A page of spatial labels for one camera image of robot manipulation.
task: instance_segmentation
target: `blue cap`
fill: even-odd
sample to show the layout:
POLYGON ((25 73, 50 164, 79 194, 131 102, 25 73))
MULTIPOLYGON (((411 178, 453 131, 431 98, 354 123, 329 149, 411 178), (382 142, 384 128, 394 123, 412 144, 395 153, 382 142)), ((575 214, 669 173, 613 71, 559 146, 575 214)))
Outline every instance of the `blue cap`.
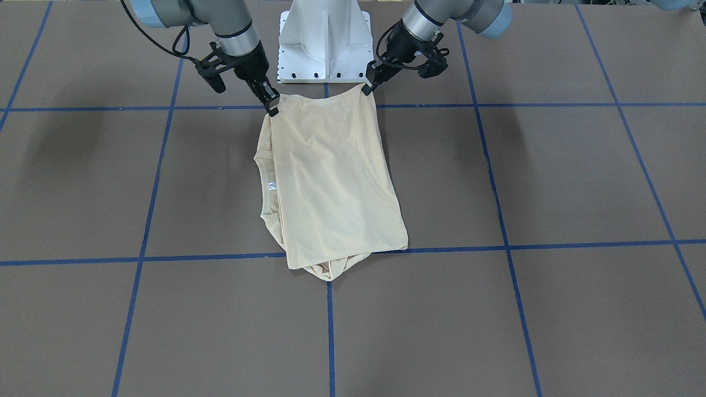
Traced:
POLYGON ((149 26, 150 28, 166 28, 160 17, 155 11, 155 7, 152 6, 151 0, 132 0, 132 4, 135 15, 140 20, 140 22, 149 26))
POLYGON ((695 0, 652 0, 652 4, 658 6, 662 10, 672 11, 686 7, 694 1, 695 0))
POLYGON ((505 32, 505 29, 510 25, 510 21, 513 19, 513 10, 507 3, 503 3, 503 8, 500 9, 500 13, 496 16, 493 23, 490 24, 485 30, 479 33, 479 35, 487 38, 494 39, 505 32))

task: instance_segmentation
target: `cloth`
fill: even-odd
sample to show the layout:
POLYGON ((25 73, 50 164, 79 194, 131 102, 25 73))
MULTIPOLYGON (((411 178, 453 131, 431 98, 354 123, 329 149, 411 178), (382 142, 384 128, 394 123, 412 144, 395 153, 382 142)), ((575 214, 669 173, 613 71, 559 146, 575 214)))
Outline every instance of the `cloth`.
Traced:
POLYGON ((282 95, 265 116, 255 161, 261 213, 290 269, 333 280, 370 253, 407 248, 373 95, 282 95))

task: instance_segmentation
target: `black ring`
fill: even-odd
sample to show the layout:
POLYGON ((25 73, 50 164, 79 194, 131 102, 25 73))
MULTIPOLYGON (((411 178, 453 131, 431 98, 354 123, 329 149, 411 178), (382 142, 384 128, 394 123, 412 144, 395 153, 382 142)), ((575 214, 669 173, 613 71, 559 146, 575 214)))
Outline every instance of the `black ring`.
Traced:
POLYGON ((248 29, 250 29, 250 27, 251 27, 252 25, 253 25, 253 20, 250 20, 250 23, 248 23, 248 25, 247 25, 245 28, 242 28, 241 30, 238 30, 237 32, 235 32, 235 33, 233 33, 233 34, 231 34, 231 35, 219 35, 218 33, 216 33, 216 37, 220 37, 220 38, 222 38, 222 39, 229 39, 229 38, 231 38, 231 37, 240 36, 240 35, 242 35, 243 33, 247 32, 248 29))
POLYGON ((434 25, 437 25, 437 26, 443 26, 443 23, 437 21, 436 19, 434 19, 434 18, 432 18, 431 16, 429 16, 429 14, 427 14, 426 12, 424 12, 424 10, 422 10, 421 7, 419 6, 419 3, 417 3, 417 0, 414 0, 414 6, 417 7, 417 11, 419 11, 420 14, 422 14, 426 19, 428 19, 429 22, 431 22, 431 23, 433 23, 434 25))

